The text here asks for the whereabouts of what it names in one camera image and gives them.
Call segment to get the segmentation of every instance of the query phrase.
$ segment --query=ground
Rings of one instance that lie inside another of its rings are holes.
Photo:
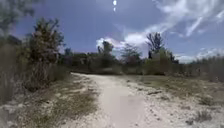
[[[17,104],[20,123],[15,126],[224,127],[221,83],[161,76],[72,75],[68,81],[30,96],[25,104]]]

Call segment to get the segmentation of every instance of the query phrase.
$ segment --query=weeds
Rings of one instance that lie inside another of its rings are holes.
[[[211,106],[214,104],[214,102],[212,101],[212,98],[201,97],[201,99],[199,100],[199,104]]]
[[[210,121],[212,119],[211,113],[208,111],[198,111],[197,115],[195,116],[194,120],[196,122],[204,122],[204,121]]]

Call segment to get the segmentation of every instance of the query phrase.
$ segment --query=bush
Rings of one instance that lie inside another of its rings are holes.
[[[25,74],[26,81],[23,86],[27,90],[35,92],[49,87],[51,82],[64,79],[68,71],[66,68],[57,65],[37,63],[32,65]]]

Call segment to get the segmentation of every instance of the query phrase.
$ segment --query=vegetation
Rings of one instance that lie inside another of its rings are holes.
[[[21,91],[34,92],[64,78],[66,70],[58,64],[63,36],[57,27],[57,20],[41,19],[24,42],[11,35],[1,36],[1,102]]]

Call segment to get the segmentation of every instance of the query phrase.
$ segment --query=treeline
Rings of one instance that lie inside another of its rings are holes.
[[[65,49],[60,64],[74,72],[96,74],[169,75],[176,77],[202,78],[210,81],[224,81],[224,57],[203,58],[188,64],[181,64],[171,51],[164,47],[159,33],[150,33],[146,44],[148,57],[141,58],[138,48],[129,44],[120,51],[119,58],[111,54],[113,45],[103,41],[95,53],[75,53]]]
[[[53,81],[71,72],[92,74],[172,75],[224,81],[224,57],[216,56],[181,64],[164,47],[159,33],[150,33],[146,44],[148,57],[141,58],[138,48],[129,44],[112,54],[110,42],[103,41],[98,52],[76,53],[70,48],[64,53],[63,35],[58,20],[40,19],[34,32],[24,40],[12,35],[0,36],[0,103],[21,92],[47,88]]]
[[[58,63],[63,45],[58,27],[58,20],[40,19],[23,41],[12,35],[0,37],[0,103],[66,76],[67,70]]]
[[[111,53],[113,45],[103,41],[95,53],[75,53],[70,48],[65,49],[60,64],[76,72],[97,74],[166,75],[173,71],[173,67],[179,62],[172,52],[164,48],[161,35],[152,33],[148,39],[148,58],[142,59],[137,47],[126,44],[118,59]]]

